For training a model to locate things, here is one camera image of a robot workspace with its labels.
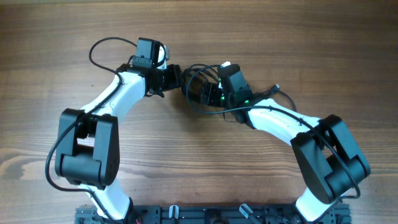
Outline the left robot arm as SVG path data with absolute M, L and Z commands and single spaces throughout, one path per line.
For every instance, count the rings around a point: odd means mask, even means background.
M 167 65 L 169 50 L 163 43 L 141 37 L 134 46 L 136 53 L 112 71 L 113 81 L 95 100 L 62 112 L 58 138 L 45 162 L 52 187 L 90 196 L 97 222 L 140 223 L 131 197 L 116 178 L 119 122 L 144 97 L 180 87 L 180 67 Z

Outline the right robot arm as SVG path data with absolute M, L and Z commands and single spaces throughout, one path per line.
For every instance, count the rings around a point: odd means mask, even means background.
M 293 205 L 285 205 L 286 214 L 275 205 L 266 207 L 261 218 L 246 204 L 239 211 L 253 223 L 350 223 L 342 200 L 350 198 L 350 189 L 355 190 L 353 199 L 360 197 L 358 185 L 371 168 L 345 122 L 333 114 L 321 119 L 284 108 L 271 98 L 278 85 L 254 93 L 237 64 L 219 65 L 216 74 L 216 83 L 204 81 L 200 104 L 220 107 L 237 122 L 290 145 L 307 186 Z

